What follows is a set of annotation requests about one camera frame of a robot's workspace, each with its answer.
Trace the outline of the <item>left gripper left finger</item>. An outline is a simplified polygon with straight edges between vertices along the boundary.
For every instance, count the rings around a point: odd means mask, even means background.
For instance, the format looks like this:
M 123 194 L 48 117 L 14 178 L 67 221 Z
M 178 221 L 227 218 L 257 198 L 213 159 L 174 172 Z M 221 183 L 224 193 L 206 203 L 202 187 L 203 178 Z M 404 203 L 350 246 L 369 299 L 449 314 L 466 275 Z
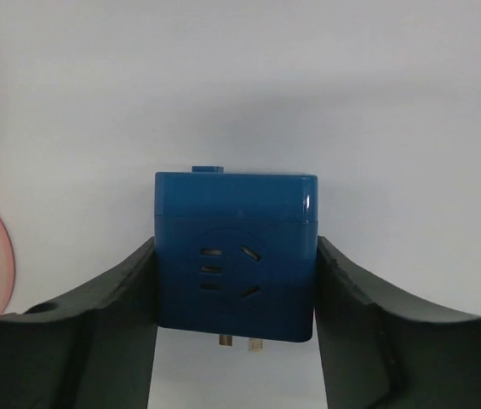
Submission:
M 116 267 L 0 315 L 0 408 L 145 408 L 157 338 L 149 239 Z

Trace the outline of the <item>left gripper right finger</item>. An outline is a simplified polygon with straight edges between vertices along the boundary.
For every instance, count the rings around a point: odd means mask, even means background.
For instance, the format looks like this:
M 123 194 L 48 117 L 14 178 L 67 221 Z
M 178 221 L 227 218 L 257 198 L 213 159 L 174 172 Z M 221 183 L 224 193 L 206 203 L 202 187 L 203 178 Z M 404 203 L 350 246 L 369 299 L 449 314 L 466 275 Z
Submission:
M 481 408 L 481 316 L 417 297 L 318 241 L 316 324 L 330 408 Z

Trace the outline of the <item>blue cube socket adapter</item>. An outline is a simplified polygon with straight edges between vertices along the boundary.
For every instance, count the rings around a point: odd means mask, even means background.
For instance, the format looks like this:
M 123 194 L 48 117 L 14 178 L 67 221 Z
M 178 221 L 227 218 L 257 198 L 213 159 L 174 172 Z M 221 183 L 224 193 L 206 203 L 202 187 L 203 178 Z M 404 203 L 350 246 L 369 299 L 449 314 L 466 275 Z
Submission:
M 312 338 L 316 176 L 158 172 L 154 243 L 161 327 L 288 343 Z

